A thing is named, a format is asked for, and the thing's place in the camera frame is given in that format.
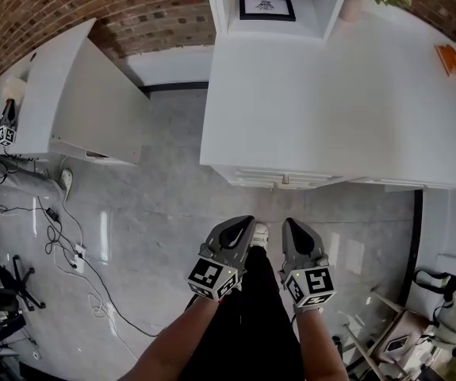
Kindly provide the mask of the white green backpack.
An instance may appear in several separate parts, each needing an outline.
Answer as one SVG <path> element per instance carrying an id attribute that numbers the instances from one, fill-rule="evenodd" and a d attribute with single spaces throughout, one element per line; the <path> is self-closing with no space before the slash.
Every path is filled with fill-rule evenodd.
<path id="1" fill-rule="evenodd" d="M 433 345 L 451 351 L 456 358 L 456 275 L 419 269 L 414 273 L 413 282 L 443 297 L 443 304 L 432 313 L 434 331 L 429 339 Z"/>

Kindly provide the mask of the person's right white shoe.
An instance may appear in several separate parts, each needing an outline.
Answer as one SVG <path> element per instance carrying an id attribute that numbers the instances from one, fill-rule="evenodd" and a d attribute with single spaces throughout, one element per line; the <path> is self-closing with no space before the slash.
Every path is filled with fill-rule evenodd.
<path id="1" fill-rule="evenodd" d="M 260 247 L 264 250 L 267 250 L 269 242 L 269 229 L 268 227 L 261 223 L 257 222 L 255 224 L 254 232 L 252 233 L 250 248 Z"/>

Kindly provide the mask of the orange bread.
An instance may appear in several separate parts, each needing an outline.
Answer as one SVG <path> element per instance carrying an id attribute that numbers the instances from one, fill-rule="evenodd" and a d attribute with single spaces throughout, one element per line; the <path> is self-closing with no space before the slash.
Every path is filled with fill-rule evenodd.
<path id="1" fill-rule="evenodd" d="M 446 75 L 456 80 L 456 50 L 449 44 L 436 45 L 437 52 L 441 64 L 446 72 Z"/>

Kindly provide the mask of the white power strip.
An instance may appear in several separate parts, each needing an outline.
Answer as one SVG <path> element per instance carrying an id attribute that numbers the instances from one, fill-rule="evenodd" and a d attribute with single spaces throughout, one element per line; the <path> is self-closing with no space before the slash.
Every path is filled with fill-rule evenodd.
<path id="1" fill-rule="evenodd" d="M 84 273 L 84 269 L 85 269 L 85 260 L 84 260 L 85 252 L 86 252 L 86 249 L 80 243 L 77 243 L 75 245 L 75 250 L 73 252 L 73 256 L 71 257 L 71 266 L 79 274 L 83 274 Z"/>

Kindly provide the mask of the person's right forearm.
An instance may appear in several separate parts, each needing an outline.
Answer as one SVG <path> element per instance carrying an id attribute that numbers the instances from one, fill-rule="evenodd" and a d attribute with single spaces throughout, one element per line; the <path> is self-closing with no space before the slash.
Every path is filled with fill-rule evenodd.
<path id="1" fill-rule="evenodd" d="M 346 368 L 319 310 L 296 313 L 306 381 L 349 381 Z"/>

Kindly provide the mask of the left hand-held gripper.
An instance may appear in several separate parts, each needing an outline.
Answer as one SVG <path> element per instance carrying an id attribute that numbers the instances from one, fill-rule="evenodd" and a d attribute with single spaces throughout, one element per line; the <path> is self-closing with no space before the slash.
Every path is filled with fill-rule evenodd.
<path id="1" fill-rule="evenodd" d="M 200 245 L 187 283 L 196 295 L 220 302 L 238 287 L 255 230 L 253 216 L 232 217 L 216 225 Z"/>

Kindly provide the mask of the white drawer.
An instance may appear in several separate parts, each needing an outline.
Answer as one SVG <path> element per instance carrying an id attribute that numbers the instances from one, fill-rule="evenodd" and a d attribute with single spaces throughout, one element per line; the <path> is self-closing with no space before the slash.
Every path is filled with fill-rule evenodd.
<path id="1" fill-rule="evenodd" d="M 213 169 L 233 186 L 261 187 L 271 190 L 306 191 L 348 180 L 348 178 L 342 176 L 300 171 L 278 171 L 233 166 L 216 166 Z"/>
<path id="2" fill-rule="evenodd" d="M 352 179 L 350 180 L 350 183 L 380 185 L 385 188 L 385 192 L 422 191 L 427 188 L 427 186 L 422 183 L 413 183 L 391 179 L 371 179 L 367 177 Z"/>

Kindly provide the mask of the person's black trousers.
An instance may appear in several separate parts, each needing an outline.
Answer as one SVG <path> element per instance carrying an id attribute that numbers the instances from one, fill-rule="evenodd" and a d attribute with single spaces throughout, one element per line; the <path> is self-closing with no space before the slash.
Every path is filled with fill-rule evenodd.
<path id="1" fill-rule="evenodd" d="M 250 248 L 242 289 L 227 295 L 178 381 L 304 381 L 300 344 L 262 246 Z"/>

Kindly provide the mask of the wooden stool with pink cushion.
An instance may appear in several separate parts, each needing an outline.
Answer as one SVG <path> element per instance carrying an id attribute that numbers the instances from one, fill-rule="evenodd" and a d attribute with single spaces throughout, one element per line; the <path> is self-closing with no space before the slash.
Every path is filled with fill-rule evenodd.
<path id="1" fill-rule="evenodd" d="M 430 325 L 430 320 L 422 314 L 409 310 L 379 294 L 376 287 L 370 290 L 370 296 L 379 299 L 396 313 L 394 319 L 376 338 L 375 342 L 368 347 L 355 336 L 348 324 L 345 324 L 343 327 L 346 329 L 359 353 L 365 358 L 377 381 L 390 381 L 388 376 L 379 368 L 380 364 L 391 364 L 396 368 L 404 376 L 399 381 L 411 381 L 412 377 L 404 370 L 400 361 L 408 356 L 419 342 L 423 340 L 422 336 L 426 333 Z M 391 353 L 385 352 L 385 347 L 391 340 L 403 336 L 408 336 L 408 341 L 402 349 Z"/>

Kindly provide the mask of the beige wooden box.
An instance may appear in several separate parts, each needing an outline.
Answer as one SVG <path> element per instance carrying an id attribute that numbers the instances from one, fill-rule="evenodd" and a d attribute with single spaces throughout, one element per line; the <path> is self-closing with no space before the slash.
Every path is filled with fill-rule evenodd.
<path id="1" fill-rule="evenodd" d="M 14 76 L 10 76 L 5 81 L 4 87 L 2 89 L 2 95 L 5 100 L 12 99 L 15 101 L 15 104 L 19 106 L 25 96 L 27 83 L 23 79 L 19 79 Z"/>

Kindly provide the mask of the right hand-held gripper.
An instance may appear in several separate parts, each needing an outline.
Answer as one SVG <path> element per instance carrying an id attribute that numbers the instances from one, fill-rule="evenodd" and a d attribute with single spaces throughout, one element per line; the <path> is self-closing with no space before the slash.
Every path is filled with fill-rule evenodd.
<path id="1" fill-rule="evenodd" d="M 284 262 L 278 273 L 295 313 L 322 308 L 336 290 L 320 234 L 303 221 L 288 217 L 282 224 L 282 252 Z"/>

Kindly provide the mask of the person's left forearm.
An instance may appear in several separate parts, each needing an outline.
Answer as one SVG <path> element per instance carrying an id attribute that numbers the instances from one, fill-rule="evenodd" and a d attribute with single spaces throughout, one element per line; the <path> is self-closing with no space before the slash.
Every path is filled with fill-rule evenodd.
<path id="1" fill-rule="evenodd" d="M 167 326 L 118 381 L 177 381 L 209 327 L 218 302 L 198 298 Z"/>

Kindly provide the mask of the black picture frame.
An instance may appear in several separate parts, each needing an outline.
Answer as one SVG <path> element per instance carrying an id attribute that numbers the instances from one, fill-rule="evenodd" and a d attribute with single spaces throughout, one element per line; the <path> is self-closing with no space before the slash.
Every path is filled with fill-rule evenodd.
<path id="1" fill-rule="evenodd" d="M 291 0 L 239 0 L 239 19 L 295 22 Z"/>

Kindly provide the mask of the small white desk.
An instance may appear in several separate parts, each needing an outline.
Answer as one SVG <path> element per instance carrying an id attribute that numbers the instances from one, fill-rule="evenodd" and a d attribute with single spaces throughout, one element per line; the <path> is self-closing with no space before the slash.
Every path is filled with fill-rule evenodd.
<path id="1" fill-rule="evenodd" d="M 17 106 L 17 133 L 0 155 L 55 153 L 96 164 L 137 165 L 143 146 L 145 94 L 89 39 L 95 21 L 61 33 L 0 76 L 27 83 Z"/>

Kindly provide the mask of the smartphone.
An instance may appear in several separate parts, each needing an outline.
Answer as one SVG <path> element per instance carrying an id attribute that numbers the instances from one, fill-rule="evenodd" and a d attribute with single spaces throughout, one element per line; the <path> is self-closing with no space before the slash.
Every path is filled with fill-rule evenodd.
<path id="1" fill-rule="evenodd" d="M 391 340 L 385 347 L 385 352 L 391 353 L 402 349 L 408 341 L 408 336 L 399 337 Z"/>

